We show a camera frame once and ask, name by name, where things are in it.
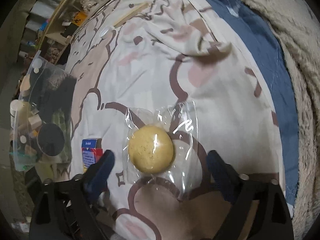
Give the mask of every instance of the metal screw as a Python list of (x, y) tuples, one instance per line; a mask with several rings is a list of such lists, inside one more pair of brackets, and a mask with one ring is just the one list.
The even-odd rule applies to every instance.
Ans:
[(45, 179), (43, 182), (44, 185), (49, 185), (51, 183), (52, 183), (52, 179)]
[(247, 174), (243, 174), (243, 173), (239, 175), (239, 178), (242, 180), (249, 180), (249, 176)]
[(271, 180), (271, 183), (272, 183), (273, 185), (279, 185), (279, 182), (278, 182), (276, 179), (272, 179), (272, 180)]
[(73, 180), (80, 180), (82, 179), (83, 174), (77, 174), (76, 176), (73, 177)]

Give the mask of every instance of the blue fabric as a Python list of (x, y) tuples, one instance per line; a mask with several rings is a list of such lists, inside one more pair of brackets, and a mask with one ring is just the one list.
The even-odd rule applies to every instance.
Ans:
[(279, 122), (286, 179), (286, 201), (294, 205), (298, 188), (298, 115), (282, 48), (268, 24), (240, 0), (207, 0), (240, 36), (271, 92)]

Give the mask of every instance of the cartoon print blanket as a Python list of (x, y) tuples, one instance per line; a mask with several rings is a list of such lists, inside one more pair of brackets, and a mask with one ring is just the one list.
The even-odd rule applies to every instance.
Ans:
[[(145, 2), (146, 9), (107, 31)], [(210, 188), (205, 157), (212, 149), (238, 173), (276, 178), (285, 188), (268, 87), (242, 40), (205, 0), (111, 0), (76, 34), (66, 70), (77, 83), (72, 162), (60, 180), (83, 172), (82, 139), (102, 138), (116, 163), (98, 218), (122, 237), (212, 238), (230, 208)], [(197, 109), (199, 161), (192, 197), (179, 202), (165, 184), (125, 183), (121, 157), (127, 107), (154, 112), (184, 100)]]

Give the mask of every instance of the blue and red box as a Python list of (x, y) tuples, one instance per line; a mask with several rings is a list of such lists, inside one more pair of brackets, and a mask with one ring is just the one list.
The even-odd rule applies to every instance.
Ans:
[(97, 163), (103, 155), (101, 148), (101, 138), (91, 138), (82, 140), (82, 163), (83, 171), (86, 172), (91, 164)]

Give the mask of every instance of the bed sheet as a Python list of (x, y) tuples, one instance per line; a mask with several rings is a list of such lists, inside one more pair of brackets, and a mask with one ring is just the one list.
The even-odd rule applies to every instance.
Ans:
[[(107, 31), (142, 2), (149, 7)], [(82, 139), (102, 138), (116, 160), (98, 219), (126, 239), (215, 235), (230, 203), (210, 187), (205, 157), (211, 149), (237, 172), (276, 178), (284, 187), (268, 86), (243, 41), (206, 0), (112, 0), (75, 36), (66, 70), (77, 77), (68, 176), (83, 172)], [(127, 107), (154, 112), (184, 100), (196, 104), (199, 141), (192, 154), (199, 160), (191, 199), (179, 202), (167, 186), (174, 181), (126, 183), (121, 155)]]
[(251, 52), (275, 105), (284, 160), (286, 201), (294, 205), (298, 189), (299, 125), (283, 51), (268, 23), (240, 0), (206, 0), (240, 36)]

